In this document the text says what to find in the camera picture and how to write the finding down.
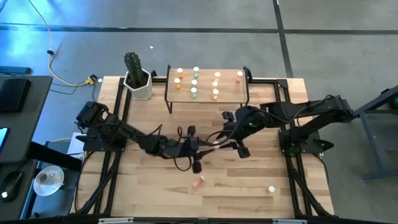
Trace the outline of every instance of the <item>white cable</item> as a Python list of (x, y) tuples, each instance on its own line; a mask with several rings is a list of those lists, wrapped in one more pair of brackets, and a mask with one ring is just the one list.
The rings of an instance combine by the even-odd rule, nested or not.
[[(50, 38), (51, 38), (50, 50), (52, 51), (53, 38), (52, 38), (52, 33), (51, 33), (51, 30), (50, 30), (50, 27), (49, 27), (49, 25), (47, 24), (47, 22), (45, 21), (44, 17), (43, 17), (43, 16), (41, 15), (41, 13), (39, 12), (39, 10), (37, 10), (37, 8), (35, 7), (35, 5), (33, 5), (33, 3), (32, 3), (30, 0), (28, 0), (28, 1), (29, 1), (29, 3), (33, 6), (33, 8), (36, 10), (36, 12), (38, 13), (38, 15), (42, 18), (42, 20), (43, 20), (45, 26), (47, 27), (47, 30), (49, 31)], [(47, 61), (47, 67), (49, 68), (49, 71), (51, 72), (51, 74), (52, 74), (55, 78), (57, 78), (57, 79), (60, 80), (61, 82), (65, 83), (65, 84), (67, 84), (67, 85), (70, 85), (70, 86), (83, 86), (83, 85), (87, 85), (87, 84), (84, 83), (84, 82), (81, 83), (81, 84), (72, 84), (72, 83), (68, 83), (67, 81), (65, 81), (65, 80), (61, 79), (60, 77), (58, 77), (58, 76), (55, 74), (55, 72), (51, 69), (51, 55), (50, 55), (50, 54), (48, 54), (48, 55), (49, 55), (49, 59), (48, 59), (48, 61)]]

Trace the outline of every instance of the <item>white pot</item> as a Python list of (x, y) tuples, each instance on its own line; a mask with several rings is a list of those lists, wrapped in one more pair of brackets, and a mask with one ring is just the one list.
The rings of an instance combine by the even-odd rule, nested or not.
[(134, 99), (136, 99), (136, 100), (149, 100), (149, 98), (152, 96), (152, 94), (154, 94), (154, 88), (152, 87), (152, 77), (150, 75), (148, 75), (149, 76), (148, 82), (145, 86), (137, 88), (137, 89), (133, 89), (126, 83), (128, 75), (129, 75), (129, 72), (126, 72), (126, 76), (124, 77), (123, 84), (130, 90), (132, 97), (134, 97)]

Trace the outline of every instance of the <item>small cup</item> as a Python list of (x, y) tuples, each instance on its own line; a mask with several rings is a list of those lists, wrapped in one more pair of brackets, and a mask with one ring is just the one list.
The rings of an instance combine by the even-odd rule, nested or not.
[(192, 84), (192, 87), (197, 87), (197, 84), (198, 84), (198, 80), (192, 80), (191, 81), (191, 84)]
[(179, 90), (179, 89), (181, 89), (181, 79), (179, 79), (179, 78), (176, 78), (175, 80), (174, 80), (174, 83), (175, 83), (175, 87)]
[(243, 78), (243, 72), (242, 71), (238, 71), (237, 75), (236, 75), (236, 82), (241, 82)]
[(178, 69), (177, 69), (177, 73), (178, 73), (179, 79), (181, 79), (181, 78), (184, 77), (184, 75), (183, 75), (183, 73), (182, 73), (182, 68), (178, 68)]
[(191, 94), (192, 94), (192, 98), (196, 98), (197, 97), (197, 89), (195, 88), (195, 87), (193, 87), (192, 89), (191, 89)]
[(216, 72), (216, 73), (214, 73), (214, 76), (216, 77), (216, 82), (218, 82), (220, 80), (221, 73), (220, 72)]
[(55, 183), (55, 173), (51, 174), (39, 174), (36, 177), (36, 183), (40, 185), (53, 185)]
[(217, 87), (218, 87), (218, 82), (214, 81), (214, 82), (212, 83), (212, 85), (213, 85), (213, 90), (216, 90)]
[(217, 100), (217, 98), (218, 98), (218, 93), (219, 93), (218, 90), (213, 90), (213, 99)]
[(194, 67), (194, 68), (193, 68), (193, 76), (194, 76), (195, 78), (198, 78), (198, 77), (199, 77), (199, 67)]

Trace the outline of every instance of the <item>wooden tabletop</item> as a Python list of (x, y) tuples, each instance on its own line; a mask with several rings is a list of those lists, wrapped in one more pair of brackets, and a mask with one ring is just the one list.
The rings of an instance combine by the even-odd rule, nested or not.
[[(114, 107), (120, 77), (104, 77), (99, 102), (111, 110)], [(293, 103), (308, 101), (303, 79), (288, 79)], [(163, 124), (162, 134), (177, 139), (177, 127), (186, 131), (195, 125), (197, 136), (222, 128), (223, 111), (234, 112), (239, 105), (176, 104), (169, 114), (164, 101), (165, 85), (154, 83), (149, 101), (131, 100), (128, 124), (145, 133)], [(250, 105), (275, 101), (274, 89), (266, 84), (249, 84)], [(124, 107), (124, 90), (119, 117)], [(300, 124), (310, 118), (300, 118)], [(199, 188), (192, 184), (200, 175), (191, 170), (181, 172), (172, 160), (152, 157), (128, 141), (119, 167), (112, 216), (125, 217), (217, 217), (217, 218), (293, 218), (292, 199), (284, 156), (277, 142), (278, 129), (263, 129), (244, 140), (251, 157), (240, 159), (234, 150), (218, 150), (201, 160), (205, 183)], [(86, 162), (78, 187), (80, 208), (93, 193), (100, 179), (104, 153), (94, 153)], [(186, 168), (188, 160), (178, 159)], [(303, 154), (307, 184), (314, 196), (333, 213), (328, 184), (322, 163), (313, 155)], [(275, 192), (268, 191), (269, 186)], [(104, 209), (108, 188), (104, 191)], [(301, 191), (300, 208), (304, 211)]]
[[(169, 71), (169, 86), (167, 88), (167, 101), (173, 103), (245, 103), (248, 100), (246, 91), (246, 79), (242, 78), (241, 82), (236, 82), (237, 72), (244, 70), (238, 69), (200, 69), (199, 77), (196, 78), (197, 97), (192, 98), (191, 81), (193, 77), (193, 69), (183, 69), (183, 78), (181, 79), (181, 89), (177, 89), (174, 80), (178, 78), (177, 69)], [(220, 80), (217, 90), (219, 90), (217, 100), (213, 99), (213, 85), (215, 81), (215, 73), (220, 72)]]

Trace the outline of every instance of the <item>butcher block table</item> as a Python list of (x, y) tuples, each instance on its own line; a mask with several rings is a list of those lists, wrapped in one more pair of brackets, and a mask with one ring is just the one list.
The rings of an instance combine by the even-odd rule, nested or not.
[[(98, 101), (113, 110), (120, 77), (104, 77)], [(304, 80), (287, 79), (293, 103), (308, 101)], [(149, 133), (163, 124), (161, 134), (178, 139), (177, 128), (186, 134), (189, 125), (196, 126), (196, 136), (205, 139), (219, 131), (225, 120), (223, 111), (235, 112), (237, 104), (177, 103), (169, 114), (165, 106), (164, 83), (153, 83), (149, 101), (131, 99), (127, 123)], [(124, 108), (124, 89), (121, 118)], [(249, 84), (250, 105), (275, 101), (272, 85)], [(311, 118), (300, 118), (303, 125)], [(147, 155), (139, 146), (127, 141), (119, 166), (114, 192), (112, 217), (209, 217), (209, 218), (293, 218), (292, 198), (285, 157), (277, 142), (278, 129), (263, 129), (244, 140), (251, 157), (240, 159), (235, 150), (220, 149), (201, 160), (202, 172), (182, 172), (173, 160)], [(89, 199), (100, 179), (104, 152), (95, 152), (87, 160), (78, 186), (78, 208)], [(333, 213), (328, 184), (322, 163), (313, 155), (303, 154), (307, 185), (326, 211)], [(188, 159), (177, 159), (181, 169)], [(199, 176), (204, 183), (193, 187)], [(275, 191), (269, 192), (269, 186)], [(105, 188), (101, 212), (106, 204)], [(305, 211), (298, 190), (300, 208)]]

